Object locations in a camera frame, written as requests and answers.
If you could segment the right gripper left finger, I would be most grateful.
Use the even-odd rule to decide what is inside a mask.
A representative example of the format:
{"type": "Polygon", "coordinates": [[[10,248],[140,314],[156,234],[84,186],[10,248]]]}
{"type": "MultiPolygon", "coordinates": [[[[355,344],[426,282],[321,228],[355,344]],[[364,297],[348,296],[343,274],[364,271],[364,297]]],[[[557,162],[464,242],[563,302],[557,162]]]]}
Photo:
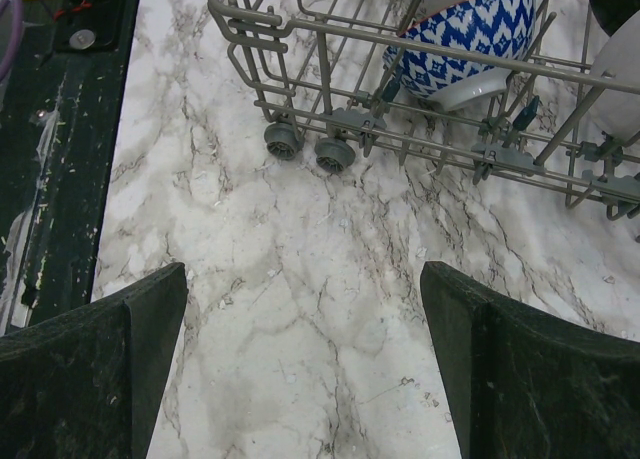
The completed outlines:
{"type": "Polygon", "coordinates": [[[146,457],[187,297],[172,263],[2,336],[2,457],[146,457]]]}

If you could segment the black rimmed cream plate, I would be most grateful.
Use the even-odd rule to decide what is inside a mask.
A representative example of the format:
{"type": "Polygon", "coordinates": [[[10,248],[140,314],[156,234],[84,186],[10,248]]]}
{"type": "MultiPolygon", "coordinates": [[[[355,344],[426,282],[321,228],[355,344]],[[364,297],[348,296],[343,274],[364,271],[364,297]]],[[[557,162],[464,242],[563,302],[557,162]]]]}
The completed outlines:
{"type": "Polygon", "coordinates": [[[608,36],[639,10],[639,0],[589,0],[589,4],[597,23],[608,36]]]}

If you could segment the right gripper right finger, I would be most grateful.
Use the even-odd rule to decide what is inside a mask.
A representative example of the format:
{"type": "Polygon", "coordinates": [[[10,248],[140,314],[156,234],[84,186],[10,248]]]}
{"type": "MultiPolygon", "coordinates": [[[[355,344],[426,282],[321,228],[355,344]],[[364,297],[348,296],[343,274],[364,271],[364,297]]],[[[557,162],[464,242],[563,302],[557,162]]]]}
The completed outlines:
{"type": "Polygon", "coordinates": [[[420,292],[464,458],[636,458],[639,345],[440,262],[420,292]]]}

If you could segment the blue zigzag patterned bowl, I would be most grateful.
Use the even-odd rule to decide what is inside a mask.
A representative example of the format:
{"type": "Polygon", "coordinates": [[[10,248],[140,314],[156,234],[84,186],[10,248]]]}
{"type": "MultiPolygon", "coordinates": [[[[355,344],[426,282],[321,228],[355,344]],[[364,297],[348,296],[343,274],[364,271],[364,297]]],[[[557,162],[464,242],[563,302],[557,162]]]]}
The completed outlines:
{"type": "MultiPolygon", "coordinates": [[[[465,0],[414,24],[400,37],[500,59],[521,60],[533,39],[536,0],[465,0]]],[[[506,90],[510,71],[475,59],[407,49],[400,83],[446,112],[506,90]]]]}

